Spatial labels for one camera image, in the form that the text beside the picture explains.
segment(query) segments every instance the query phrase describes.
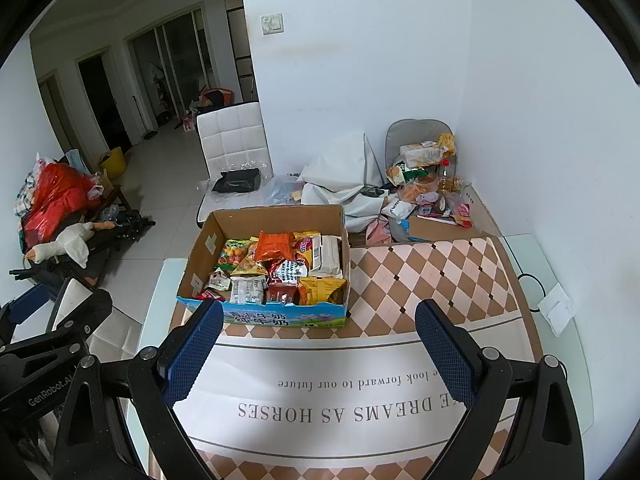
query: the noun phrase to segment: white plush toy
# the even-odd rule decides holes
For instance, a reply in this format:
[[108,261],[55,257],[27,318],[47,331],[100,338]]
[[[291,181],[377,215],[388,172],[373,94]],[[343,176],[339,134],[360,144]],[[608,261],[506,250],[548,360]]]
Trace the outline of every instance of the white plush toy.
[[39,264],[52,256],[68,254],[76,264],[85,269],[89,257],[89,248],[86,242],[94,235],[93,230],[113,229],[114,227],[116,227],[114,222],[86,222],[70,225],[56,237],[55,241],[34,246],[25,254],[25,258]]

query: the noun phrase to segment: white wall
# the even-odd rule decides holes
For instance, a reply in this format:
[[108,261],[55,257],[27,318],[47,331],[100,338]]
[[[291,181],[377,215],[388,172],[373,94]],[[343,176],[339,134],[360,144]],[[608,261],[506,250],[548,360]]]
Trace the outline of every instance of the white wall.
[[[0,116],[0,151],[5,155],[0,186],[0,304],[5,304],[31,287],[31,283],[16,282],[8,274],[22,268],[15,196],[33,169],[36,152],[50,158],[62,156],[42,104],[28,38],[16,45],[0,68]],[[17,328],[16,337],[43,332],[49,312],[50,308],[43,308],[34,314]]]
[[640,416],[639,129],[640,89],[574,0],[472,0],[459,168],[581,308],[591,479]]
[[[84,92],[76,60],[110,48],[109,56],[117,69],[117,77],[115,74],[111,75],[110,84],[116,79],[122,88],[122,91],[113,89],[114,98],[131,141],[140,142],[142,134],[151,127],[152,120],[145,109],[143,90],[138,87],[125,39],[178,10],[201,2],[204,3],[212,60],[216,65],[220,84],[233,90],[237,100],[241,100],[224,0],[137,0],[135,4],[119,9],[114,16],[93,20],[84,25],[57,33],[48,32],[42,36],[36,30],[32,37],[36,74],[43,76],[53,69],[58,70],[70,118],[82,147],[92,161],[95,162],[108,147]],[[140,120],[132,95],[136,96],[145,114],[146,126]]]
[[[365,131],[382,157],[389,126],[440,119],[455,130],[469,0],[244,0],[276,173],[299,171],[332,137]],[[284,33],[260,17],[281,12]]]

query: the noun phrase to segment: cardboard box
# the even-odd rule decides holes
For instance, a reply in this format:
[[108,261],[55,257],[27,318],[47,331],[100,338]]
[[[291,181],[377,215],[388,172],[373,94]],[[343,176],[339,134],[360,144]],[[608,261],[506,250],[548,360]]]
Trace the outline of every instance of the cardboard box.
[[462,227],[410,216],[409,236],[428,242],[439,242],[441,240],[471,240],[471,238],[478,238],[481,234],[473,227]]
[[[269,326],[315,326],[338,328],[344,326],[349,295],[349,241],[344,228],[344,212],[341,205],[291,205],[249,207],[219,210],[209,215],[191,250],[184,276],[178,288],[178,301],[189,310],[195,310],[199,300],[194,296],[202,291],[209,273],[218,263],[218,255],[225,241],[230,238],[246,239],[266,233],[319,231],[323,235],[341,237],[342,273],[347,280],[341,289],[340,304],[319,303],[314,306],[284,306],[267,303],[264,306],[245,303],[222,304],[225,322]],[[230,293],[223,293],[229,299]]]

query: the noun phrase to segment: orange bag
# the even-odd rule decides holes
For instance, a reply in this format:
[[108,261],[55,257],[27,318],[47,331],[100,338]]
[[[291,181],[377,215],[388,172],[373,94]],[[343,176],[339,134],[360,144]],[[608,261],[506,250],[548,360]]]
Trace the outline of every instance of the orange bag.
[[293,262],[293,249],[291,247],[293,242],[293,233],[268,234],[260,231],[254,262],[266,262],[268,260],[290,260]]

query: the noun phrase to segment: metal screw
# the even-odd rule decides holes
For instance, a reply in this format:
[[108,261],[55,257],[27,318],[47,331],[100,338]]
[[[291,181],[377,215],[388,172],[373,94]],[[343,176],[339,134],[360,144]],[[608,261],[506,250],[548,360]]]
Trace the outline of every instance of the metal screw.
[[550,368],[557,367],[560,363],[553,355],[545,355],[545,364]]
[[82,368],[91,368],[95,363],[95,357],[92,355],[85,355],[80,359],[80,366]]
[[492,346],[488,346],[487,348],[482,349],[482,355],[489,359],[489,361],[495,361],[498,357],[500,357],[500,352],[498,352]]
[[140,357],[142,357],[145,361],[149,361],[149,359],[153,359],[156,357],[158,350],[155,346],[147,346],[140,351]]

